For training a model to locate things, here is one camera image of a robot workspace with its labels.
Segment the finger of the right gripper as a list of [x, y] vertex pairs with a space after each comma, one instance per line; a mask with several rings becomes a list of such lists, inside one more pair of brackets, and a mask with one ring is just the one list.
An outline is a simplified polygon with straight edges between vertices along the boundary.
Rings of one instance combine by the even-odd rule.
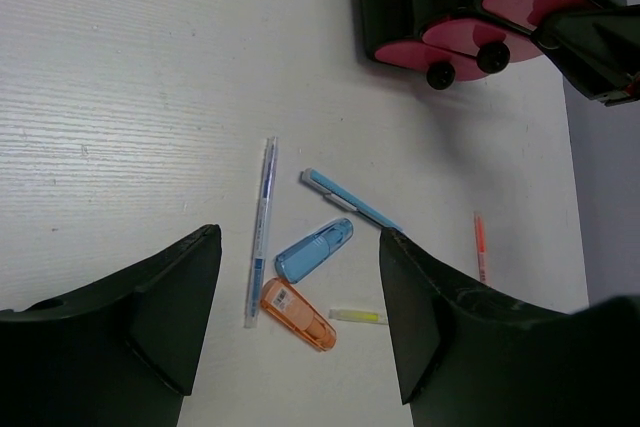
[[563, 11], [543, 19], [533, 43], [589, 100], [639, 99], [639, 7]]

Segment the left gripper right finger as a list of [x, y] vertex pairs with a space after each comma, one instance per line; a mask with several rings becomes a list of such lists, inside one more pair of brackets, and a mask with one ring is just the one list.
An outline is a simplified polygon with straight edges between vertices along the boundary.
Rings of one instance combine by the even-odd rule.
[[635, 426], [639, 300], [565, 314], [501, 293], [382, 231], [403, 404], [417, 426]]

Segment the clear blue pen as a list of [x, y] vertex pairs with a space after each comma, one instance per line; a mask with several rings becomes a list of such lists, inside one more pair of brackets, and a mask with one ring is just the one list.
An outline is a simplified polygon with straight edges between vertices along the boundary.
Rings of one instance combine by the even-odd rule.
[[262, 178], [260, 184], [257, 215], [254, 231], [251, 271], [248, 284], [244, 327], [247, 329], [257, 326], [259, 315], [260, 295], [263, 285], [268, 233], [270, 225], [273, 190], [276, 176], [278, 156], [278, 140], [271, 137], [267, 140]]

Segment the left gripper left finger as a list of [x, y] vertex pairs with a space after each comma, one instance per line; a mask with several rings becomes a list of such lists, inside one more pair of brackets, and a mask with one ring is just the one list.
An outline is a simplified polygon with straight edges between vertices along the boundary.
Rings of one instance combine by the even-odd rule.
[[109, 276], [1, 314], [5, 426], [174, 426], [221, 264], [205, 225]]

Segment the orange highlighter pen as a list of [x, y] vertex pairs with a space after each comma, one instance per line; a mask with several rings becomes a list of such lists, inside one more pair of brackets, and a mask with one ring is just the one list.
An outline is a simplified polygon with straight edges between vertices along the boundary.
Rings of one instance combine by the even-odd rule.
[[486, 266], [486, 237], [484, 222], [479, 212], [474, 213], [474, 234], [476, 242], [476, 255], [479, 279], [483, 284], [487, 284], [487, 266]]

